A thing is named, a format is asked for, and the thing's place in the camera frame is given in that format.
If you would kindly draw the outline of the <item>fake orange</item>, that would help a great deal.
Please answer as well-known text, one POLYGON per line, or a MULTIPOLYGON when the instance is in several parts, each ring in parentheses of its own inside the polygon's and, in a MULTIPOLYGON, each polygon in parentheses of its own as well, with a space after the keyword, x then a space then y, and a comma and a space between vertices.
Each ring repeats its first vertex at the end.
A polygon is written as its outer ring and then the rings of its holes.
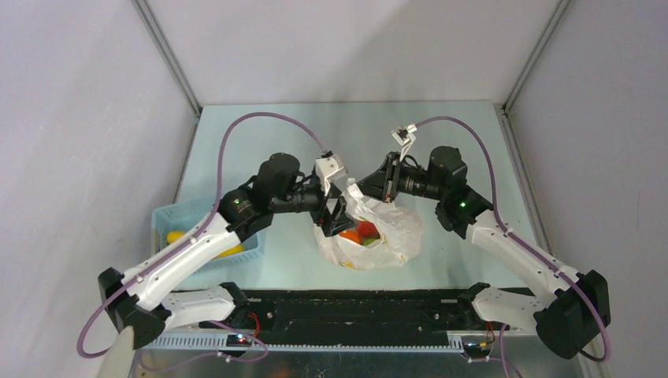
POLYGON ((346 230, 344 232, 341 232, 339 234, 341 238, 350 240, 353 243, 362 245, 363 244, 363 239, 362 237, 355 231, 355 230, 346 230))

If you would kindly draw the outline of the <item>fake peach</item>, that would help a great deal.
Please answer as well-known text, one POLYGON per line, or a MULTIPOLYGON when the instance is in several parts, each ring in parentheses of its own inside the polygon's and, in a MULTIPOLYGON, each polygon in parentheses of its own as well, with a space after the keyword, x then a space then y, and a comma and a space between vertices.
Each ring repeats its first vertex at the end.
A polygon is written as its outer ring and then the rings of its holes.
POLYGON ((379 232, 376 226, 369 221, 360 221, 355 230, 363 239, 379 237, 379 232))

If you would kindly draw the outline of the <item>fake green fruit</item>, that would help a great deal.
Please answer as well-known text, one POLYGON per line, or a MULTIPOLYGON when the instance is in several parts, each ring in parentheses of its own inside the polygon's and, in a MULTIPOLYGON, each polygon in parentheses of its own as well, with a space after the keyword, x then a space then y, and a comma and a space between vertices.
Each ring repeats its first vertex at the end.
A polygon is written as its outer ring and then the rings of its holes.
POLYGON ((363 246, 369 246, 377 241, 380 241, 380 238, 368 238, 363 241, 363 246))

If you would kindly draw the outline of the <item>white plastic bag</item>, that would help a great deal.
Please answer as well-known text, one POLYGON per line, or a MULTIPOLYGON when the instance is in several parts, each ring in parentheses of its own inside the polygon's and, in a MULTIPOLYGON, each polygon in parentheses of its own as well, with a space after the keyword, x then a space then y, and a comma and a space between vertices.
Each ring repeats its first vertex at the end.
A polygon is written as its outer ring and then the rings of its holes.
POLYGON ((347 181, 343 197, 345 214, 354 224, 333 236, 314 227, 317 248, 326 260, 349 269, 380 270, 399 268, 421 253, 423 226, 415 211, 363 194, 354 179, 347 181))

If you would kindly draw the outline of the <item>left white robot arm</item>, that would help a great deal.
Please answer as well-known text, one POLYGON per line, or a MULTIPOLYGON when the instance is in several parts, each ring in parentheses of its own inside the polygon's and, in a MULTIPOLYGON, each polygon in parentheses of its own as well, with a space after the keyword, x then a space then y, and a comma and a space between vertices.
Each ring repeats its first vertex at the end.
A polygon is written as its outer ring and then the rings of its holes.
POLYGON ((175 243, 125 272, 109 268, 99 275, 103 306, 115 328, 131 328, 131 347, 138 350, 184 325, 246 324, 249 301, 236 284, 183 292, 176 287, 218 254, 268 228, 278 213, 309 213, 326 236, 351 227, 345 198, 334 185, 346 173, 332 152, 318 158, 309 175, 296 157, 271 155, 246 183, 218 195, 211 211, 175 243))

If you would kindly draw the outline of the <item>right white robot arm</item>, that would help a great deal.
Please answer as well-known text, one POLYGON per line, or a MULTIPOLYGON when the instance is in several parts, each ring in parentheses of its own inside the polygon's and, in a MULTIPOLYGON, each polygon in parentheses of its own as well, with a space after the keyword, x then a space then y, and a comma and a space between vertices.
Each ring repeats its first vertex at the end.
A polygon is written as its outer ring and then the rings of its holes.
POLYGON ((597 271, 585 274, 514 234, 485 197, 466 180, 467 166, 458 149, 438 146, 426 167, 412 166, 398 152, 358 181, 361 192, 391 203, 398 194, 436 201, 441 226, 498 258, 530 290, 507 292, 486 283, 471 287, 459 299, 458 319, 469 329, 487 321, 535 332, 561 358, 571 359, 610 324, 607 280, 597 271))

